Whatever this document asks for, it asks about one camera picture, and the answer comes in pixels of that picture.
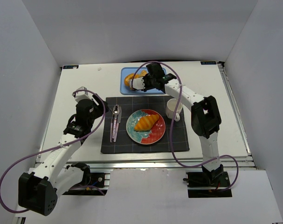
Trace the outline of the orange bagel bread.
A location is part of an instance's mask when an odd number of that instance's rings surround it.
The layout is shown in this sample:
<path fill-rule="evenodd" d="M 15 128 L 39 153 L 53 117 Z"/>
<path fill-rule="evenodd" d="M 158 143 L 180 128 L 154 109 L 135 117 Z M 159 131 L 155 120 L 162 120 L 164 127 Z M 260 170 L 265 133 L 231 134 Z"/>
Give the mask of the orange bagel bread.
<path fill-rule="evenodd" d="M 133 79 L 133 76 L 134 74 L 131 73 L 124 78 L 124 84 L 126 87 L 130 88 L 130 90 L 132 90 L 132 88 L 130 87 L 130 83 L 131 83 L 131 80 Z"/>

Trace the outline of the orange croissant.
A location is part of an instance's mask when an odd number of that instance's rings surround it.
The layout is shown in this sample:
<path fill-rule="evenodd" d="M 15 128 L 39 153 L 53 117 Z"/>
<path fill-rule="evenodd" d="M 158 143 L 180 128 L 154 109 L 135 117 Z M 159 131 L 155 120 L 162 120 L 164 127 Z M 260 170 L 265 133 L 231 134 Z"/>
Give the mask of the orange croissant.
<path fill-rule="evenodd" d="M 149 131 L 154 124 L 159 120 L 158 114 L 152 114 L 141 117 L 134 127 L 135 131 Z"/>

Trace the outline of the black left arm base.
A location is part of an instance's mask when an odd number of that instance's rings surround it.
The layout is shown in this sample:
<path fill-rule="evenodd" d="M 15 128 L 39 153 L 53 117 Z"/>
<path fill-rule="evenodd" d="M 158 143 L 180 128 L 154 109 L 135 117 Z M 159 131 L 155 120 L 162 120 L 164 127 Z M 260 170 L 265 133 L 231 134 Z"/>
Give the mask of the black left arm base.
<path fill-rule="evenodd" d="M 104 172 L 91 172 L 90 166 L 78 162 L 67 165 L 65 171 L 71 168 L 78 168 L 83 173 L 82 180 L 73 185 L 63 195 L 71 196 L 105 196 L 108 189 L 108 173 Z"/>

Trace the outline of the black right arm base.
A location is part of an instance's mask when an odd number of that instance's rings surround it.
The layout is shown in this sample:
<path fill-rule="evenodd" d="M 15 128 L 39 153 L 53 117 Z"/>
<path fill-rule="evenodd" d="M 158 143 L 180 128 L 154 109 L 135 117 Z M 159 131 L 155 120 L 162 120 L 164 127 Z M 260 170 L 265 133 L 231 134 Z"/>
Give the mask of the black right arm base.
<path fill-rule="evenodd" d="M 183 181 L 187 184 L 189 198 L 232 197 L 231 189 L 226 189 L 230 186 L 230 179 L 226 171 L 214 179 L 211 179 L 207 172 L 187 172 Z"/>

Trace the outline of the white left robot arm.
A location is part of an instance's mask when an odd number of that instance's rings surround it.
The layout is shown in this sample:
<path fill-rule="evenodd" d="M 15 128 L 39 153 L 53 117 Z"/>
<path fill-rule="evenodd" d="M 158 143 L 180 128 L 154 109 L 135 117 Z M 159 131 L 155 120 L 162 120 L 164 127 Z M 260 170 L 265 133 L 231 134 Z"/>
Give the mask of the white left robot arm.
<path fill-rule="evenodd" d="M 90 181 L 90 168 L 84 163 L 63 167 L 91 132 L 95 119 L 109 111 L 108 104 L 98 96 L 84 94 L 76 97 L 76 113 L 69 118 L 58 149 L 51 150 L 46 159 L 31 173 L 18 180 L 18 205 L 41 215 L 49 215 L 58 198 L 73 186 Z"/>

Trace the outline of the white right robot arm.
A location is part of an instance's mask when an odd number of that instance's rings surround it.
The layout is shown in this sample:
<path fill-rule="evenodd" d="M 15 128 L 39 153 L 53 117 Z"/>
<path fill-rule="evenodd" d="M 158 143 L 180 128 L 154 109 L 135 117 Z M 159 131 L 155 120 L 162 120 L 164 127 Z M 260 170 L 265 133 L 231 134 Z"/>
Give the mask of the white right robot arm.
<path fill-rule="evenodd" d="M 209 182 L 223 173 L 218 149 L 218 131 L 221 116 L 217 101 L 213 96 L 204 97 L 182 84 L 178 74 L 166 74 L 160 62 L 147 62 L 148 74 L 135 81 L 142 91 L 157 89 L 177 99 L 191 112 L 191 127 L 200 139 L 203 156 L 202 172 Z"/>

